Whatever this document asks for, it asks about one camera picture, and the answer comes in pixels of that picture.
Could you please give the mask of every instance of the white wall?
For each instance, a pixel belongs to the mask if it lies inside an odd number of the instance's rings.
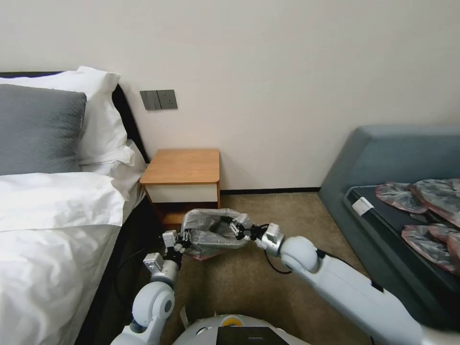
[[[222,188],[319,186],[358,125],[454,123],[460,1],[0,0],[0,70],[122,73],[148,153],[217,147]],[[139,90],[175,89],[146,112]]]

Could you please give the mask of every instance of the nightstand drawer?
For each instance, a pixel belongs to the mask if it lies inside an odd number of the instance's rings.
[[[155,184],[145,188],[153,203],[217,201],[216,184]]]

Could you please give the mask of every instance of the carpet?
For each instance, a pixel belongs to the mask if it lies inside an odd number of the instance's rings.
[[[286,236],[305,236],[317,248],[364,273],[316,193],[224,195],[221,202],[222,207],[248,213],[255,223],[279,224]],[[278,259],[271,259],[284,270]],[[252,242],[203,262],[184,256],[174,312],[165,325],[161,345],[172,344],[184,330],[179,317],[184,305],[191,321],[214,313],[244,314],[264,319],[313,345],[370,344],[369,337],[319,297],[307,282],[294,274],[281,275],[272,270],[264,253]]]

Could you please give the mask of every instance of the sofa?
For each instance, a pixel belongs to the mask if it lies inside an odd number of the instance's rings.
[[[348,137],[319,196],[370,278],[418,322],[460,330],[460,277],[427,261],[400,237],[415,221],[375,197],[375,186],[460,177],[460,126],[361,126]],[[364,196],[362,216],[352,205]]]

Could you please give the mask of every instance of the light switch panel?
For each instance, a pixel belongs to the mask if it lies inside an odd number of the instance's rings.
[[[157,94],[162,109],[177,109],[174,90],[158,90]]]
[[[140,97],[146,110],[177,109],[174,90],[141,91]]]
[[[146,110],[160,110],[161,104],[156,91],[141,91],[140,97]]]

